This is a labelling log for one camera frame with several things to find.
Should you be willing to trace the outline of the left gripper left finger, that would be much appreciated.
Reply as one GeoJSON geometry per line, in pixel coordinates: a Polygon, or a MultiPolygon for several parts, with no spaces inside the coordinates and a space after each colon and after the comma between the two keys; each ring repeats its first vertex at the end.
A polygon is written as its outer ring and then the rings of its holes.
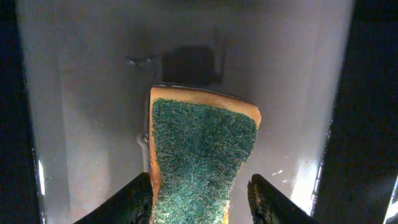
{"type": "Polygon", "coordinates": [[[142,172],[75,224],[149,224],[152,199],[150,174],[142,172]]]}

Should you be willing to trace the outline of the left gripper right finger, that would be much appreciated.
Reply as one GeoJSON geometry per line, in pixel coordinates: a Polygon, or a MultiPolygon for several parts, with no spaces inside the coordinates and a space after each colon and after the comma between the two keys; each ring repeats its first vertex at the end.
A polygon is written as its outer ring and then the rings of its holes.
{"type": "Polygon", "coordinates": [[[262,175],[253,174],[247,187],[253,224],[320,224],[262,175]]]}

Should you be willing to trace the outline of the green and yellow sponge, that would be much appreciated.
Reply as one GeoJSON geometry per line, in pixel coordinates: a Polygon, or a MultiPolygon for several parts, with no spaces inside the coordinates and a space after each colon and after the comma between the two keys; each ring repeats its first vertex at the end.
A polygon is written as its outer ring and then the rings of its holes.
{"type": "Polygon", "coordinates": [[[251,103],[221,93],[154,86],[149,102],[152,223],[228,223],[234,180],[261,123],[251,103]]]}

